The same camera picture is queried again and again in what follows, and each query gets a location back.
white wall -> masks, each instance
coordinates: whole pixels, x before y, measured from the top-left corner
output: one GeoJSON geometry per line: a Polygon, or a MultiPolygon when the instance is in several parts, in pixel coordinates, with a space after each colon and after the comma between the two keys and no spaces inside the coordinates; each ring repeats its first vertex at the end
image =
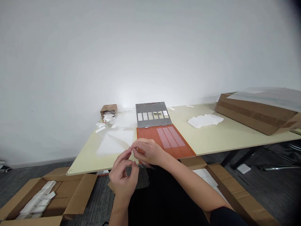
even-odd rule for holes
{"type": "Polygon", "coordinates": [[[299,32],[273,0],[1,1],[0,159],[76,156],[104,104],[301,89],[299,32]]]}

table leg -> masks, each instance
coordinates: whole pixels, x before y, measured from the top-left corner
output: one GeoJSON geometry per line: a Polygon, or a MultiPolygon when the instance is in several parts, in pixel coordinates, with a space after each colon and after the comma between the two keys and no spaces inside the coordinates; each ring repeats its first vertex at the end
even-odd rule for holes
{"type": "Polygon", "coordinates": [[[243,164],[252,154],[254,154],[262,146],[252,147],[240,160],[231,166],[232,169],[236,170],[241,164],[243,164]]]}
{"type": "Polygon", "coordinates": [[[221,163],[222,167],[225,167],[236,156],[238,151],[239,151],[239,149],[230,151],[230,153],[227,155],[227,157],[222,161],[222,163],[221,163]]]}

hand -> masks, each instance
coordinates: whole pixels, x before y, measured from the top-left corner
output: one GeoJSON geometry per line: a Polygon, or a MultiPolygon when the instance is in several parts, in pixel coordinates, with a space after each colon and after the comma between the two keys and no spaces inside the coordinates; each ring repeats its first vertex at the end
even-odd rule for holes
{"type": "Polygon", "coordinates": [[[148,140],[145,138],[137,139],[131,146],[134,152],[135,158],[140,161],[147,162],[149,164],[161,166],[171,156],[165,152],[154,140],[148,140]],[[138,152],[137,148],[144,151],[144,153],[138,152]]]}
{"type": "Polygon", "coordinates": [[[116,161],[114,162],[113,168],[109,173],[110,180],[113,184],[116,197],[130,201],[132,194],[135,191],[137,182],[139,167],[136,162],[129,160],[129,157],[132,154],[132,149],[129,148],[121,153],[116,161]],[[128,176],[125,168],[126,166],[132,166],[131,175],[128,176]]]}

left hand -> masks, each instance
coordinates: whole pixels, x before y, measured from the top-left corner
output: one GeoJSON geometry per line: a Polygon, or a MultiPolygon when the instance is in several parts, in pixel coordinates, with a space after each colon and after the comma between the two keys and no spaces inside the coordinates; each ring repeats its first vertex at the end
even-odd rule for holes
{"type": "Polygon", "coordinates": [[[135,191],[137,182],[139,167],[136,162],[129,160],[132,154],[132,149],[129,148],[121,153],[114,162],[113,168],[109,173],[110,180],[113,184],[115,195],[126,201],[130,201],[132,194],[135,191]],[[126,173],[126,166],[132,166],[131,175],[126,173]]]}

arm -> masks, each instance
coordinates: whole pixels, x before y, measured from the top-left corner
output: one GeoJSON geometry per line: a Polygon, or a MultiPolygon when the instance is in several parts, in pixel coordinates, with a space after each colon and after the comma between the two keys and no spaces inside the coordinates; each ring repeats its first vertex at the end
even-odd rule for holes
{"type": "Polygon", "coordinates": [[[113,203],[113,209],[110,217],[110,225],[128,225],[128,207],[129,200],[122,200],[116,197],[113,203]]]}
{"type": "Polygon", "coordinates": [[[220,207],[231,208],[207,182],[162,150],[154,140],[139,138],[131,147],[135,158],[168,171],[202,210],[211,212],[220,207]],[[136,148],[142,149],[144,153],[138,152],[136,148]]]}
{"type": "Polygon", "coordinates": [[[115,190],[115,199],[109,225],[127,226],[129,223],[129,202],[132,194],[135,191],[139,174],[139,167],[137,166],[136,162],[129,160],[131,152],[132,149],[129,148],[128,150],[121,153],[117,157],[116,161],[114,162],[113,168],[109,173],[110,180],[115,190]],[[130,176],[128,176],[125,171],[126,166],[132,166],[132,172],[130,176]]]}

